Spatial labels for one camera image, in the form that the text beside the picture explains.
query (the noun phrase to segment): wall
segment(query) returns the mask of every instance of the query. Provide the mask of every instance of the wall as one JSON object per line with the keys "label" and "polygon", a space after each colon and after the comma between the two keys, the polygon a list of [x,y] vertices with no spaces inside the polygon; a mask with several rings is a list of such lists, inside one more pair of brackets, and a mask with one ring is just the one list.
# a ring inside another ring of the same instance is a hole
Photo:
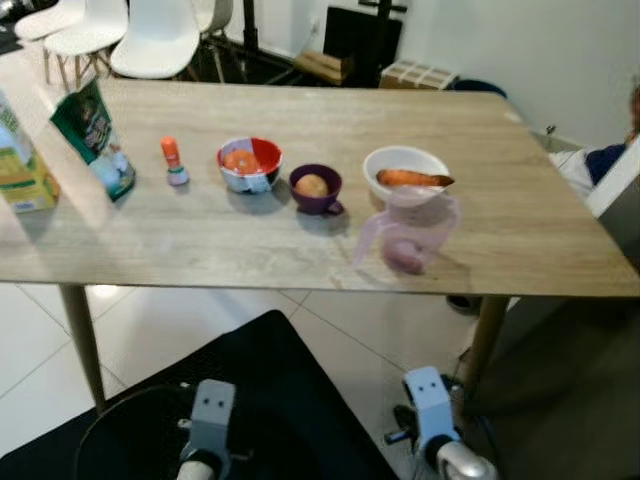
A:
{"label": "wall", "polygon": [[[242,0],[231,36],[242,37]],[[500,84],[535,130],[581,145],[621,142],[631,75],[640,69],[639,0],[400,0],[400,56]],[[322,49],[327,6],[357,0],[256,0],[265,49]],[[311,24],[319,31],[310,37]]]}

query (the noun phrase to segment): bowl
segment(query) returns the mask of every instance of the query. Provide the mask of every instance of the bowl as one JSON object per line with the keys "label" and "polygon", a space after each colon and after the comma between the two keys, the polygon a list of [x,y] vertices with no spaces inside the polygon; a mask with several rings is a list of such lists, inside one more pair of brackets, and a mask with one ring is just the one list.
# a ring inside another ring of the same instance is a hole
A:
{"label": "bowl", "polygon": [[[224,167],[224,157],[234,150],[247,150],[256,156],[258,172],[241,174]],[[282,151],[263,138],[234,138],[225,143],[216,156],[218,168],[228,187],[238,193],[263,193],[271,190],[282,166]]]}
{"label": "bowl", "polygon": [[[371,191],[380,200],[387,201],[392,189],[378,183],[376,175],[384,169],[411,170],[428,175],[449,175],[447,166],[435,155],[414,147],[390,146],[369,154],[362,166],[364,177],[369,182]],[[441,192],[443,187],[432,187]]]}
{"label": "bowl", "polygon": [[[296,183],[305,175],[315,174],[327,182],[329,194],[325,197],[308,197],[296,192]],[[317,163],[310,163],[296,168],[289,176],[291,195],[298,204],[301,212],[309,215],[339,215],[344,212],[344,207],[338,202],[338,195],[342,190],[342,177],[333,168]]]}

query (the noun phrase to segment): table leg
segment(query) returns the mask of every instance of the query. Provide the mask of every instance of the table leg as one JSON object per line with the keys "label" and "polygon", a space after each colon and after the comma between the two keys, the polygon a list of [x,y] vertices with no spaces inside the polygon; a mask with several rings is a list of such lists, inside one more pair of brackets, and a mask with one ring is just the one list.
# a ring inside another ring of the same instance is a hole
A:
{"label": "table leg", "polygon": [[469,397],[475,394],[482,373],[491,358],[493,347],[509,304],[509,297],[486,296],[482,300],[480,318],[473,338],[464,386]]}
{"label": "table leg", "polygon": [[91,395],[96,404],[97,412],[103,413],[106,409],[100,361],[98,359],[98,347],[96,336],[93,332],[91,313],[83,285],[60,285],[60,293],[67,311],[71,334],[76,345],[76,350],[82,362],[85,377],[91,389]]}

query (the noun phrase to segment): black mat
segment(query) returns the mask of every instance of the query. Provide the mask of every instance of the black mat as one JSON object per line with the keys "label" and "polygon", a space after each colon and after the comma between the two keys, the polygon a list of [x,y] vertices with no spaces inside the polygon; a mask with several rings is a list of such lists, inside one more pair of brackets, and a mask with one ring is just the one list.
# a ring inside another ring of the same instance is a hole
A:
{"label": "black mat", "polygon": [[[205,378],[237,386],[232,443],[254,448],[253,460],[234,463],[230,478],[397,478],[281,312],[223,335],[110,403],[149,387]],[[99,424],[100,435],[88,436],[79,464],[90,471],[79,478],[172,478],[176,449],[186,438],[176,433],[175,419],[189,411],[192,393],[146,392],[106,426]],[[73,478],[76,449],[94,420],[93,411],[85,412],[6,455],[0,478]],[[149,468],[154,462],[147,458],[163,465]]]}
{"label": "black mat", "polygon": [[13,33],[12,23],[0,25],[0,55],[22,49],[18,44],[18,37]]}

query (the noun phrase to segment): wooden table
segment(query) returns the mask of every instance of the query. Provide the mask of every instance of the wooden table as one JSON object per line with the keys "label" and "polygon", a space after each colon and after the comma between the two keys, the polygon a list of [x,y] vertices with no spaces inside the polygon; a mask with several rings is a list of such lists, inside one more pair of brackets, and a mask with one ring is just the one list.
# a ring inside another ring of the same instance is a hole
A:
{"label": "wooden table", "polygon": [[[472,390],[509,296],[640,295],[616,245],[496,95],[125,80],[102,90],[138,170],[131,194],[111,204],[48,127],[36,144],[62,185],[60,204],[20,216],[0,205],[0,281],[61,285],[99,409],[86,284],[485,295],[466,379]],[[191,173],[183,189],[166,183],[164,135],[177,138]],[[213,158],[225,140],[244,135],[281,146],[285,179],[304,163],[338,170],[347,214],[297,213],[285,182],[272,194],[229,192]],[[375,253],[361,271],[349,267],[363,224],[377,212],[362,162],[392,144],[429,150],[457,179],[451,193],[462,224],[423,276],[398,275]]]}

